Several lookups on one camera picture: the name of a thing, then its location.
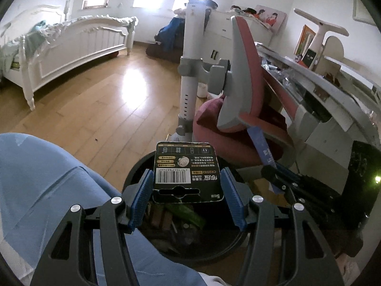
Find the blue paper strip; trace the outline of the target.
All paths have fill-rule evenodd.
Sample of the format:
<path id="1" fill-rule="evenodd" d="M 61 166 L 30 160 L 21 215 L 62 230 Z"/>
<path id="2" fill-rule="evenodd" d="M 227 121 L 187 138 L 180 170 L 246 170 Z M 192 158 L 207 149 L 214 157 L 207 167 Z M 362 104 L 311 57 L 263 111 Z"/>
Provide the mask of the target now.
<path id="1" fill-rule="evenodd" d="M 266 138 L 260 127 L 249 127 L 247 133 L 253 142 L 260 160 L 264 166 L 272 166 L 276 168 L 276 162 L 272 156 L 270 148 L 267 144 Z"/>

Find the black battery blister card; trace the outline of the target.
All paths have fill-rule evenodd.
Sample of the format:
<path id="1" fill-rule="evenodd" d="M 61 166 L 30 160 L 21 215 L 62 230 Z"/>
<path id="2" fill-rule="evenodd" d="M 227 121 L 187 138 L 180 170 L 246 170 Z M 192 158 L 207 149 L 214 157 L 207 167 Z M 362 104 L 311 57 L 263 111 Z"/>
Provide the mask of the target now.
<path id="1" fill-rule="evenodd" d="M 156 203 L 215 203 L 224 199 L 220 167 L 209 143 L 156 145 L 152 199 Z"/>

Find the black trash bin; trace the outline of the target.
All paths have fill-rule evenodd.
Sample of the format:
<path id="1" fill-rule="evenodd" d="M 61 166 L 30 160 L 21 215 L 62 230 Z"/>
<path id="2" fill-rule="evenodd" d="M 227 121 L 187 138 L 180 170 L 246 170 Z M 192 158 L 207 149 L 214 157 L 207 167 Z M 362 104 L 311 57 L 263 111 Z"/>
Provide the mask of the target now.
<path id="1" fill-rule="evenodd" d="M 133 166 L 123 189 L 138 183 L 145 170 L 154 172 L 155 152 Z M 220 172 L 227 167 L 236 181 L 243 182 L 233 164 L 216 156 Z M 224 258 L 248 235 L 234 225 L 225 197 L 215 203 L 156 203 L 151 194 L 138 229 L 162 255 L 185 265 Z"/>

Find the blue round table cloth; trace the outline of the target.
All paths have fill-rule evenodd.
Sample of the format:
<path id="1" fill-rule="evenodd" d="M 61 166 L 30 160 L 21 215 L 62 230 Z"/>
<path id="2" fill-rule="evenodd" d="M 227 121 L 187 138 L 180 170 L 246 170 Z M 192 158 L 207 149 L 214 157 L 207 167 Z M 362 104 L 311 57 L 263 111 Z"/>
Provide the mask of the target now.
<path id="1" fill-rule="evenodd" d="M 1 255 L 22 285 L 72 205 L 98 207 L 120 196 L 102 176 L 61 147 L 21 133 L 1 134 Z M 162 256 L 140 231 L 126 235 L 140 285 L 207 285 Z"/>

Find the white study desk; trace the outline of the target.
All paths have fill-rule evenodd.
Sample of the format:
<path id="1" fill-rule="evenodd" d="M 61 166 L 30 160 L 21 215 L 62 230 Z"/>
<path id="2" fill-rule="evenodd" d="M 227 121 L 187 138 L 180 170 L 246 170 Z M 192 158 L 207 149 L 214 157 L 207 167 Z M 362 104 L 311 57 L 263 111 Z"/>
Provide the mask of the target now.
<path id="1" fill-rule="evenodd" d="M 266 81 L 287 115 L 297 168 L 342 192 L 353 142 L 380 148 L 376 125 L 347 92 L 261 43 L 256 48 Z"/>

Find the pink grey desk chair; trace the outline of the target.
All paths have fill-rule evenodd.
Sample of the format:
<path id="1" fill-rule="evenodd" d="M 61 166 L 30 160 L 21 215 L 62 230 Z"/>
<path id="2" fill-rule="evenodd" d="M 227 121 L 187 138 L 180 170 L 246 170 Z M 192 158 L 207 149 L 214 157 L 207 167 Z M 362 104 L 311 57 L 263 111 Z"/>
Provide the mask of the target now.
<path id="1" fill-rule="evenodd" d="M 199 139 L 213 145 L 216 152 L 234 162 L 243 148 L 237 142 L 228 143 L 208 128 L 196 128 L 196 97 L 199 83 L 223 101 L 216 128 L 224 134 L 236 134 L 249 127 L 260 127 L 266 140 L 281 147 L 278 160 L 285 167 L 295 162 L 295 149 L 288 133 L 259 118 L 263 107 L 265 81 L 263 68 L 248 24 L 243 17 L 232 16 L 233 60 L 219 60 L 218 64 L 204 63 L 201 37 L 204 32 L 208 0 L 187 0 L 183 55 L 178 72 L 181 75 L 180 113 L 172 141 Z"/>

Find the white desk lamp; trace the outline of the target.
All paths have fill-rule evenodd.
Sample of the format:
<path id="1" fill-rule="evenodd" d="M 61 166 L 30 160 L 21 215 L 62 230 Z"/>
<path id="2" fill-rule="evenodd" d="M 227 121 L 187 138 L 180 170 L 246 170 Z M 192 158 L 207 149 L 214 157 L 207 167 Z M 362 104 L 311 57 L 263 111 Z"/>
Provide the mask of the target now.
<path id="1" fill-rule="evenodd" d="M 332 23 L 318 19 L 317 17 L 300 10 L 299 8 L 294 9 L 295 14 L 300 15 L 314 23 L 318 26 L 318 32 L 315 34 L 311 44 L 309 45 L 306 53 L 302 56 L 302 59 L 298 62 L 300 65 L 308 68 L 309 70 L 313 69 L 315 62 L 318 60 L 322 53 L 324 37 L 328 32 L 334 32 L 345 37 L 349 36 L 349 32 L 346 28 L 338 26 Z"/>

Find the cartoon picture board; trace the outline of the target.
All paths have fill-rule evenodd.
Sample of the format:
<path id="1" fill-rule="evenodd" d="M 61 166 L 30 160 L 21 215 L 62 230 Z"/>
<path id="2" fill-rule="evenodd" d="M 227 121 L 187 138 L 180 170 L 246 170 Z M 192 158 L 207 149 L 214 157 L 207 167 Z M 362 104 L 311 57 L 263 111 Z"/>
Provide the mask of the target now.
<path id="1" fill-rule="evenodd" d="M 277 34 L 282 23 L 287 17 L 285 12 L 269 8 L 263 5 L 257 5 L 254 17 L 259 19 L 273 34 Z"/>

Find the white wooden bed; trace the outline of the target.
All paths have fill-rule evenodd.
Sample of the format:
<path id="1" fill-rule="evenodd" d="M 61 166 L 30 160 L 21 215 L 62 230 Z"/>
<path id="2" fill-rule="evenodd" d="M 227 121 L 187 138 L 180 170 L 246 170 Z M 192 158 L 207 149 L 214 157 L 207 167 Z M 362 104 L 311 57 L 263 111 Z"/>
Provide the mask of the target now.
<path id="1" fill-rule="evenodd" d="M 137 17 L 67 19 L 56 6 L 35 6 L 1 25 L 1 78 L 21 87 L 35 110 L 35 92 L 54 79 L 100 57 L 131 51 L 137 25 Z"/>

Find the blue clothes pile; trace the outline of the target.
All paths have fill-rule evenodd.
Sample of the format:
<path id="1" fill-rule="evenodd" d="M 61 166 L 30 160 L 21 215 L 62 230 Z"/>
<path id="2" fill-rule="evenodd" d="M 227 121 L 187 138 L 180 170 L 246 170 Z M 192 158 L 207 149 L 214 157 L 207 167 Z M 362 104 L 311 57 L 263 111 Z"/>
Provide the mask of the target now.
<path id="1" fill-rule="evenodd" d="M 173 17 L 170 23 L 154 36 L 155 43 L 147 47 L 147 56 L 179 64 L 183 55 L 184 35 L 185 19 Z"/>

